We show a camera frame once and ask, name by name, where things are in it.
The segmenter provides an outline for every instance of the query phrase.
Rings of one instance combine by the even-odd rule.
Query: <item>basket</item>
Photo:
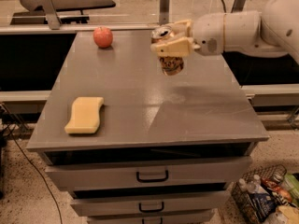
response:
[[[284,176],[287,173],[287,170],[283,165],[270,166],[267,168],[255,169],[253,171],[245,173],[242,176],[242,178],[244,178],[245,181],[249,182],[254,175],[259,175],[260,177],[263,178],[270,178],[273,175],[273,173]],[[241,191],[237,183],[235,183],[233,186],[232,196],[235,200],[237,207],[242,213],[243,218],[247,223],[261,224],[254,208],[250,203],[249,196],[247,195],[247,193]]]

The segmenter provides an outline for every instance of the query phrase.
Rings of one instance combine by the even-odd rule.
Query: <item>black handle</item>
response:
[[[153,210],[143,210],[142,209],[142,203],[139,204],[139,211],[141,213],[157,213],[164,210],[164,202],[161,202],[161,208],[153,209]]]
[[[160,217],[160,224],[163,224],[163,219]]]
[[[140,178],[140,173],[137,172],[136,173],[136,178],[137,178],[137,181],[139,183],[158,183],[158,182],[164,182],[166,181],[168,178],[169,178],[169,173],[168,173],[168,170],[165,170],[165,177],[163,178],[157,178],[157,179],[141,179]]]

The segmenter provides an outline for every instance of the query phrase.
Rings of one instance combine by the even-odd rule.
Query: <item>apple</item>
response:
[[[93,31],[94,43],[101,49],[111,46],[113,41],[113,34],[111,30],[105,26],[100,26]]]

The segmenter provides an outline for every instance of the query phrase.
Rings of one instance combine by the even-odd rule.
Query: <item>white robotic arm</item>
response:
[[[262,13],[207,14],[195,22],[167,24],[153,31],[151,50],[167,75],[176,73],[178,59],[182,69],[182,57],[193,50],[202,55],[238,51],[268,58],[289,53],[299,63],[298,8],[299,0],[269,0]]]

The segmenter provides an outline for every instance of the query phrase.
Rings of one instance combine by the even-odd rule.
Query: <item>sponge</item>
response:
[[[95,133],[100,126],[99,109],[103,97],[78,97],[72,104],[71,118],[65,125],[66,133]]]

